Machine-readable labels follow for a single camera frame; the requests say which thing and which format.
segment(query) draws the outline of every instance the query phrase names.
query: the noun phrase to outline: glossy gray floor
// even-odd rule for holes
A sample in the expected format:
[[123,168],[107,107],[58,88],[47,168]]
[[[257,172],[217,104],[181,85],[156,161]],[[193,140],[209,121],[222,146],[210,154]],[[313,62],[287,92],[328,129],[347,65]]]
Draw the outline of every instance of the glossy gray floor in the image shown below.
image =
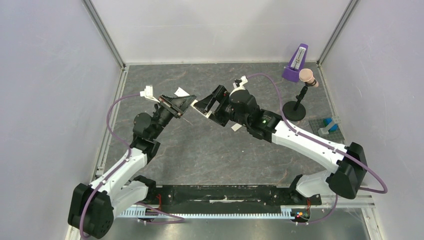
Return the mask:
[[[312,209],[320,218],[320,209]],[[118,218],[102,240],[368,240],[360,209],[336,209],[325,222],[296,226],[274,219],[187,219],[184,223],[143,225]]]
[[[281,78],[285,63],[219,63],[130,66],[123,95],[138,93],[145,85],[153,85],[154,95],[169,95],[178,87],[203,99],[219,84],[232,89],[233,80],[243,75],[267,73],[277,82],[283,103],[295,100],[303,84]],[[307,63],[318,82],[315,63]],[[279,101],[273,85],[262,76],[245,85],[261,108],[279,112]],[[303,100],[306,118],[296,123],[310,131],[308,120],[331,116],[321,84],[309,89]],[[128,142],[132,140],[133,119],[138,113],[151,114],[154,103],[133,97],[122,101],[115,132]],[[245,129],[222,127],[189,109],[181,119],[173,119],[159,138],[156,157],[137,174],[161,185],[178,184],[290,184],[299,174],[323,170],[316,162],[289,148],[270,144],[249,135]],[[106,169],[118,161],[126,148],[113,139],[106,160]]]

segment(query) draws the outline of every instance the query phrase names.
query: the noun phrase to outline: white wall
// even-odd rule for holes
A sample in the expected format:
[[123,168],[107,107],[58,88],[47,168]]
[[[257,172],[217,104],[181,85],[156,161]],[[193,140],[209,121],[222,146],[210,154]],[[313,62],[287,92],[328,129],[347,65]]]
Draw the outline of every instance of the white wall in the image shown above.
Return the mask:
[[416,0],[359,2],[323,65],[345,137],[388,185],[373,195],[388,240],[424,235],[423,9]]
[[93,0],[127,63],[316,61],[349,0]]
[[120,70],[81,1],[0,5],[0,239],[61,240]]

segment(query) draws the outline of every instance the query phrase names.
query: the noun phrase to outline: round black base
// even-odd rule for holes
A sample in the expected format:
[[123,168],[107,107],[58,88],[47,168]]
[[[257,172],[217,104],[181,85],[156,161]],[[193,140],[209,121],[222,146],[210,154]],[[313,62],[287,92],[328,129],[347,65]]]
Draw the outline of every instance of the round black base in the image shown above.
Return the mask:
[[288,101],[282,106],[282,113],[284,114],[285,118],[287,118],[290,121],[298,122],[305,118],[306,116],[306,109],[301,104],[299,104],[299,107],[297,110],[293,110],[295,107],[296,102],[295,101]]

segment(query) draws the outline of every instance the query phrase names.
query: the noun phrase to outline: black stand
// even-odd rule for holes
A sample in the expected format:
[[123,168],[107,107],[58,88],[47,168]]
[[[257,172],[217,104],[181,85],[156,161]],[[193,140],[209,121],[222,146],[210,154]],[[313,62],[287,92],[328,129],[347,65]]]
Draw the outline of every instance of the black stand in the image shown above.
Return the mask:
[[285,118],[294,122],[298,122],[305,118],[306,109],[301,104],[301,101],[304,99],[307,91],[308,87],[304,86],[300,91],[300,94],[296,96],[297,101],[288,101],[284,104],[284,106],[282,106],[282,113],[284,114]]

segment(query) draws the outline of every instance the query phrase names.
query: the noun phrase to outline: robotic arm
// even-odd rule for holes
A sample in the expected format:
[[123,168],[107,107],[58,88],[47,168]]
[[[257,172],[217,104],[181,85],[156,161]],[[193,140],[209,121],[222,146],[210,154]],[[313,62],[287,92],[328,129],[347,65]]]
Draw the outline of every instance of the robotic arm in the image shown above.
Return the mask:
[[[347,153],[366,165],[363,148],[354,142],[345,146],[325,140],[288,121],[284,122],[277,113],[261,109],[255,97],[245,89],[244,84],[247,82],[245,76],[235,80],[234,90],[231,92],[219,85],[212,94],[193,106],[221,126],[225,126],[228,121],[235,122],[233,130],[246,127],[254,138],[291,148],[324,166],[326,170],[322,172],[298,175],[294,179],[290,186],[295,192],[294,198],[309,198],[315,194],[334,192],[343,198],[354,199],[367,171],[336,150]],[[219,105],[211,110],[215,102]],[[297,134],[299,130],[302,130],[302,136]],[[334,149],[322,146],[318,141]]]
[[124,187],[124,184],[152,160],[160,146],[156,138],[172,118],[180,118],[184,114],[195,98],[195,95],[161,95],[154,105],[152,116],[143,112],[135,117],[131,155],[127,158],[127,151],[104,175],[88,185],[80,183],[74,189],[68,215],[71,226],[79,228],[83,208],[100,184],[101,187],[89,203],[83,223],[83,231],[98,239],[109,231],[114,219],[124,210],[139,201],[155,198],[149,191],[156,186],[153,180],[140,175],[128,186]]

